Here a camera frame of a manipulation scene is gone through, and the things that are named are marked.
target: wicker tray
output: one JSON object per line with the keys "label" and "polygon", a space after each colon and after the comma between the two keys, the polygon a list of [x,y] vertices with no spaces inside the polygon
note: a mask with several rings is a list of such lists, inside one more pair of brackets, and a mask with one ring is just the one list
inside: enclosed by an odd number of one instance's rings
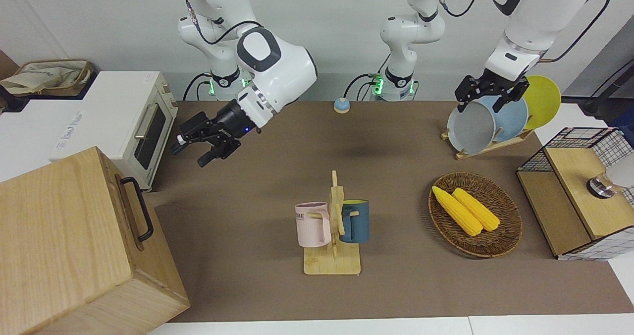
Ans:
{"label": "wicker tray", "polygon": [[455,188],[463,188],[500,219],[498,229],[491,232],[483,230],[478,236],[469,236],[451,219],[430,191],[429,213],[435,227],[450,244],[460,251],[483,258],[502,256],[517,246],[522,237],[522,218],[516,204],[496,183],[470,172],[453,172],[440,177],[434,185],[448,193],[452,193]]}

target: yellow corn cob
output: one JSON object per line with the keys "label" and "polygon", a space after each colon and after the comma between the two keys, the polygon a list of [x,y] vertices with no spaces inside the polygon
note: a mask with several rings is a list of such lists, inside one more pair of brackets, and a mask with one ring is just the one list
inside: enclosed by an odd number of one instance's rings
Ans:
{"label": "yellow corn cob", "polygon": [[467,210],[471,211],[473,216],[475,216],[487,231],[493,231],[500,226],[500,219],[465,190],[456,188],[452,195],[460,204],[464,205]]}
{"label": "yellow corn cob", "polygon": [[432,186],[432,191],[439,204],[451,216],[469,236],[476,236],[482,232],[482,224],[473,216],[466,207],[462,206],[458,200],[454,199],[447,191],[437,186]]}

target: blue mug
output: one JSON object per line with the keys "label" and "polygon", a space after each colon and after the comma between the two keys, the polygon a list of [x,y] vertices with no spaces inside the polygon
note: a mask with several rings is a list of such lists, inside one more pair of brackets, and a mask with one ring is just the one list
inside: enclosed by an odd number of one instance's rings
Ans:
{"label": "blue mug", "polygon": [[345,235],[342,242],[362,244],[370,239],[370,204],[367,200],[344,200],[341,210]]}

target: wooden mug holder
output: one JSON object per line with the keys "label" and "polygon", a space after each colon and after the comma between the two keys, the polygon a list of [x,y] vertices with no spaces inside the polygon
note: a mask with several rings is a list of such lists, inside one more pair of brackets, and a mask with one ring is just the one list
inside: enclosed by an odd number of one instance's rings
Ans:
{"label": "wooden mug holder", "polygon": [[345,235],[341,211],[344,205],[344,187],[337,184],[337,171],[332,171],[330,187],[330,235],[332,241],[322,247],[304,248],[304,273],[323,274],[359,274],[361,258],[359,244],[349,244],[339,240]]}

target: brown table mat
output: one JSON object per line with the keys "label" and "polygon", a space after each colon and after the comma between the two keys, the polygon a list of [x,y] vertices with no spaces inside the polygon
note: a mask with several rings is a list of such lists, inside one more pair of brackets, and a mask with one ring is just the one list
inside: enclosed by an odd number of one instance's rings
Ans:
{"label": "brown table mat", "polygon": [[[180,105],[175,126],[224,103]],[[192,302],[173,321],[632,312],[608,263],[553,259],[515,175],[540,147],[536,136],[456,161],[439,138],[454,106],[353,103],[337,114],[332,102],[297,102],[225,161],[199,168],[203,144],[166,150],[146,199]],[[303,274],[294,205],[327,201],[333,169],[347,198],[370,201],[360,276]],[[489,177],[516,202],[524,235],[510,254],[474,260],[437,238],[428,193],[457,170]]]}

